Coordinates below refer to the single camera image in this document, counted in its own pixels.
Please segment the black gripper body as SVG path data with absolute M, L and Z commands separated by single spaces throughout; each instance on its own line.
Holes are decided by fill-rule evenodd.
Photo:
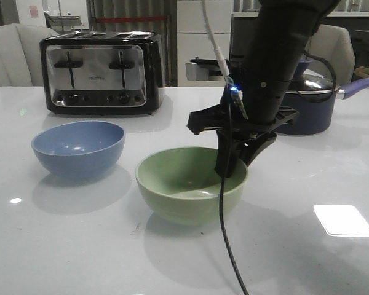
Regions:
M 237 134 L 238 141 L 253 141 L 273 132 L 284 124 L 294 124 L 299 112 L 281 106 L 270 123 L 255 123 L 248 118 L 240 92 L 224 92 L 219 104 L 193 111 L 189 115 L 187 127 L 195 134 L 208 130 Z

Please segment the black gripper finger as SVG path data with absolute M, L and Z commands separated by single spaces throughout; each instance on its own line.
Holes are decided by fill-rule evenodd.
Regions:
M 217 130 L 218 149 L 215 163 L 215 171 L 221 178 L 230 178 L 236 167 L 236 143 L 232 138 L 232 132 Z
M 258 155 L 268 146 L 273 144 L 277 138 L 276 132 L 262 134 L 260 137 L 250 139 L 238 145 L 238 158 L 249 166 Z

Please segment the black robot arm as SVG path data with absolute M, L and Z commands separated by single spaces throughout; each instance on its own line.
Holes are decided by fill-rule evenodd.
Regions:
M 205 28 L 225 87 L 218 105 L 191 112 L 187 127 L 196 135 L 215 130 L 218 153 L 215 171 L 228 178 L 237 160 L 249 165 L 276 139 L 275 129 L 296 111 L 280 105 L 308 40 L 337 1 L 261 1 L 256 30 L 237 77 L 232 77 L 216 43 L 207 11 Z

